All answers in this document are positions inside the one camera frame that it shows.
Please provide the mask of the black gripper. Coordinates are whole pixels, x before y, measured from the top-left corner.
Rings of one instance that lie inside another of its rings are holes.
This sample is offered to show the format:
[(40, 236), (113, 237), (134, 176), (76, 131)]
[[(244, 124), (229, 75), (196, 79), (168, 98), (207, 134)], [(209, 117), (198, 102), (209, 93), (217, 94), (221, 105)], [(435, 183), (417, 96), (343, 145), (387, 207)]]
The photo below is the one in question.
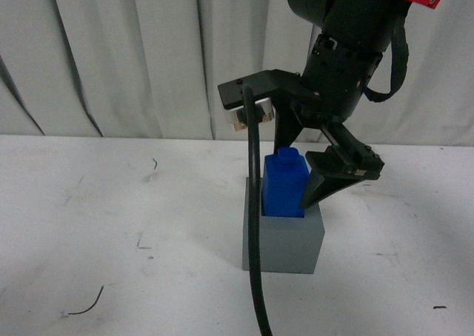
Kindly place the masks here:
[[(302, 75), (271, 70), (278, 92), (271, 98), (276, 109), (274, 153), (290, 147), (304, 128), (327, 133), (342, 128), (353, 114), (382, 53), (343, 46), (340, 41), (318, 36)], [(324, 152), (308, 151), (311, 167), (299, 208), (310, 207), (363, 181), (379, 179), (384, 162), (372, 150), (355, 151), (350, 157), (340, 146)]]

